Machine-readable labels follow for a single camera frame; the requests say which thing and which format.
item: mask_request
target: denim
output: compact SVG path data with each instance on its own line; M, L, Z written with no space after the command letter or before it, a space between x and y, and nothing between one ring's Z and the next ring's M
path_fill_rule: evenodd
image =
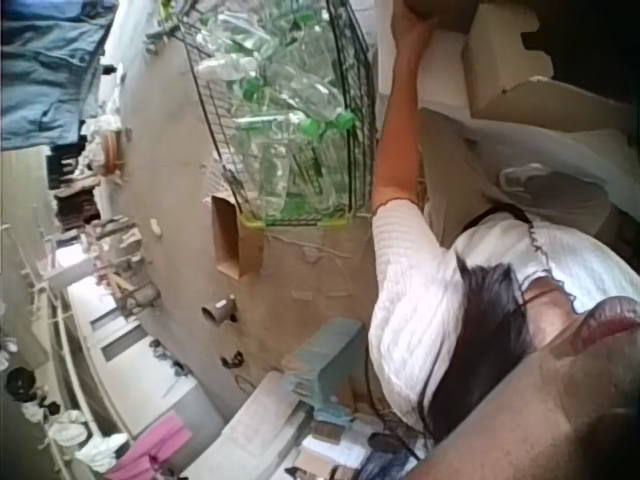
M98 113L93 97L115 6L98 0L6 3L2 150L76 143L80 120Z

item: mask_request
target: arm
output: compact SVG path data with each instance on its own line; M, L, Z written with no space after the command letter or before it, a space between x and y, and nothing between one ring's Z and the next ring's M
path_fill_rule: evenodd
M376 158L371 199L374 211L394 199L415 203L420 176L418 68L433 35L433 22L412 14L404 0L394 0L392 32L397 54Z

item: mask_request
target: white cardigan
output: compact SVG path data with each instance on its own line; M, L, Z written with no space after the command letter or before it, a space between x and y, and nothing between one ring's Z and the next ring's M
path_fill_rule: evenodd
M536 237L551 271L584 312L599 301L625 295L640 299L640 277L597 240L572 228L534 220ZM369 348L384 394L408 424L422 429L417 401L433 369L429 403L444 375L460 331L462 280L456 252L470 265L511 263L526 289L548 275L532 245L527 225L496 214L442 248L422 212L408 200L394 200L373 218L379 296Z

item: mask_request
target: black strap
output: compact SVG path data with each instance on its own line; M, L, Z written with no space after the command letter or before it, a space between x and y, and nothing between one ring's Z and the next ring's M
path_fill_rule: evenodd
M482 212L477 217L471 219L462 229L462 233L471 230L474 227L480 225L480 222L487 219L491 215L495 215L496 213L509 213L516 220L521 221L522 223L526 223L529 226L533 226L533 222L527 216L527 214L517 205L513 203L497 203L493 207L488 208L484 212Z

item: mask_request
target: woman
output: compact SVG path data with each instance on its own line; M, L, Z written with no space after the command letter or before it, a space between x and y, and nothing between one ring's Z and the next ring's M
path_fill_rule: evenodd
M369 349L393 410L437 444L586 312L610 297L638 299L640 278L583 233L597 228L588 216L564 222L581 232L510 204L456 124L418 110L433 23L394 0L397 54L372 196L380 293ZM421 141L427 220L416 196Z

